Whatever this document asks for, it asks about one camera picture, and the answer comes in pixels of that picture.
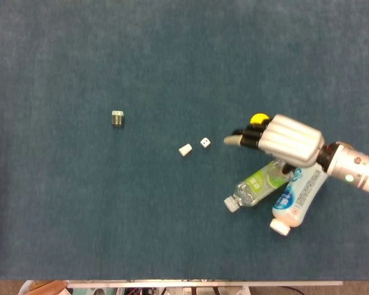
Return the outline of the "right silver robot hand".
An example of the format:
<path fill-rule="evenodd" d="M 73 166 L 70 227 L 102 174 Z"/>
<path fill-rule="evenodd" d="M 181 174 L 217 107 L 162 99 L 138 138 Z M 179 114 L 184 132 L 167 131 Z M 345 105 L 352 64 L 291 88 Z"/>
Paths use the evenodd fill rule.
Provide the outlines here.
<path fill-rule="evenodd" d="M 287 116 L 257 113 L 245 128 L 225 137 L 224 144 L 256 149 L 292 167 L 308 168 L 316 163 L 325 140 L 321 131 Z"/>

